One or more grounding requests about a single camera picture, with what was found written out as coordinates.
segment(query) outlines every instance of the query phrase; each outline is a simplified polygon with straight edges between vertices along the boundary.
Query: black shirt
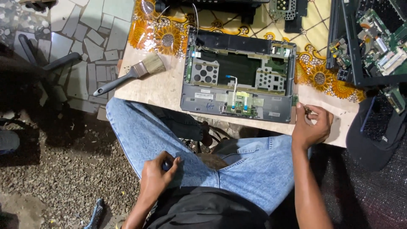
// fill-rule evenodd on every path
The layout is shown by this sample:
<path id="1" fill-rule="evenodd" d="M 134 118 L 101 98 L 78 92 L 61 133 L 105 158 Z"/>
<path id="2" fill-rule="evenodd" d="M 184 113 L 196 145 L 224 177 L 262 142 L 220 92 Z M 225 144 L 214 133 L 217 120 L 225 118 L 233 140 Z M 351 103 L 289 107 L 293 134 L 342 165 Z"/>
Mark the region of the black shirt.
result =
<path id="1" fill-rule="evenodd" d="M 270 229 L 269 216 L 243 197 L 213 187 L 166 190 L 145 229 Z"/>

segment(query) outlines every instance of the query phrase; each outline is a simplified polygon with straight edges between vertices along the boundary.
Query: mosaic tile floor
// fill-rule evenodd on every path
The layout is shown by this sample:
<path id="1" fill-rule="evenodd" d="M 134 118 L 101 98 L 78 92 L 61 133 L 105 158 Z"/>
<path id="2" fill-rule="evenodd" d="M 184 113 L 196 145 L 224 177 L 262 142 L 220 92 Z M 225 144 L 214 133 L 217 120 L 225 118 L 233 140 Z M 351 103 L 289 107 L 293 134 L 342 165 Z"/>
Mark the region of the mosaic tile floor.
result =
<path id="1" fill-rule="evenodd" d="M 71 52 L 82 55 L 82 62 L 55 70 L 50 78 L 63 88 L 71 108 L 94 113 L 114 95 L 91 96 L 117 78 L 133 7 L 134 0 L 57 0 L 51 10 L 36 12 L 0 0 L 0 42 L 28 60 L 18 41 L 25 34 L 44 65 Z"/>

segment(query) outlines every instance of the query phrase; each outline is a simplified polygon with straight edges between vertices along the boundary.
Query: wooden table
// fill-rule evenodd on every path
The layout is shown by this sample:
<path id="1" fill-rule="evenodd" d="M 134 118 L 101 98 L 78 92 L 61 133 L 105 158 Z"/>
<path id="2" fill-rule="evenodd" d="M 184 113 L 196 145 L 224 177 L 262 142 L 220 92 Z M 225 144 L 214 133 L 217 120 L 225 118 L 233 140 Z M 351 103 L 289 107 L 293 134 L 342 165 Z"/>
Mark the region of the wooden table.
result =
<path id="1" fill-rule="evenodd" d="M 135 80 L 118 88 L 115 97 L 138 101 L 181 111 L 180 98 L 184 73 L 184 49 L 186 31 L 193 26 L 193 14 L 190 8 L 171 11 L 171 16 L 153 20 L 157 13 L 142 12 L 136 2 L 135 16 L 129 35 L 119 77 L 127 73 L 126 69 L 144 59 L 149 51 L 158 52 L 167 71 L 144 80 Z M 354 119 L 359 101 L 364 99 L 363 91 L 336 80 L 336 73 L 325 69 L 326 44 L 329 26 L 330 0 L 315 0 L 308 4 L 308 16 L 303 17 L 303 32 L 287 34 L 284 21 L 269 16 L 267 7 L 257 9 L 253 25 L 242 25 L 240 17 L 230 13 L 200 11 L 199 28 L 272 40 L 288 40 L 297 44 L 295 93 L 304 104 L 313 104 L 326 108 L 335 115 L 331 135 L 327 143 L 345 147 L 346 133 Z M 163 35 L 172 36 L 172 46 L 165 46 Z M 291 134 L 291 124 L 240 119 L 208 114 L 191 113 L 206 118 L 243 124 L 250 127 Z"/>

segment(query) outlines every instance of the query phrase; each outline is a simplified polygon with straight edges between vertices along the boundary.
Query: barcode sticker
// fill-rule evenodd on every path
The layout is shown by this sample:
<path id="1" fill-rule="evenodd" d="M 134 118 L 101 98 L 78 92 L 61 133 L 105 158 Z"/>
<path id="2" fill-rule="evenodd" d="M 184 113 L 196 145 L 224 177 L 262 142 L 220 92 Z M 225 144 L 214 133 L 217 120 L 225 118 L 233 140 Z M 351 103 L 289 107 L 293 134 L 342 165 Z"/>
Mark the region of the barcode sticker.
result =
<path id="1" fill-rule="evenodd" d="M 280 113 L 276 113 L 276 112 L 269 112 L 270 116 L 274 116 L 274 117 L 280 117 Z"/>
<path id="2" fill-rule="evenodd" d="M 203 93 L 195 93 L 195 98 L 199 98 L 199 99 L 213 99 L 213 95 L 211 95 L 211 94 L 203 94 Z"/>

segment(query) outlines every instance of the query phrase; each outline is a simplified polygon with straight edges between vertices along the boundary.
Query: blue jeans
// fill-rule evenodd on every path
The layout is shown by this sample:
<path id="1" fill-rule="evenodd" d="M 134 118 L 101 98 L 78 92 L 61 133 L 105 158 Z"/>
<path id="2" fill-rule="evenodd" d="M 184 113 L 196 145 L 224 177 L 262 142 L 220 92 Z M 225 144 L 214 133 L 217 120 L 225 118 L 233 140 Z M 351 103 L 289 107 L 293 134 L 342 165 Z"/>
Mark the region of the blue jeans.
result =
<path id="1" fill-rule="evenodd" d="M 169 188 L 207 186 L 225 189 L 250 200 L 268 214 L 293 188 L 291 136 L 225 140 L 215 153 L 229 166 L 213 170 L 178 139 L 179 135 L 174 134 L 181 129 L 186 135 L 188 132 L 199 135 L 200 127 L 191 116 L 147 107 L 150 106 L 117 98 L 112 98 L 106 106 L 107 118 L 138 177 L 142 178 L 144 162 L 165 150 L 183 160 Z"/>

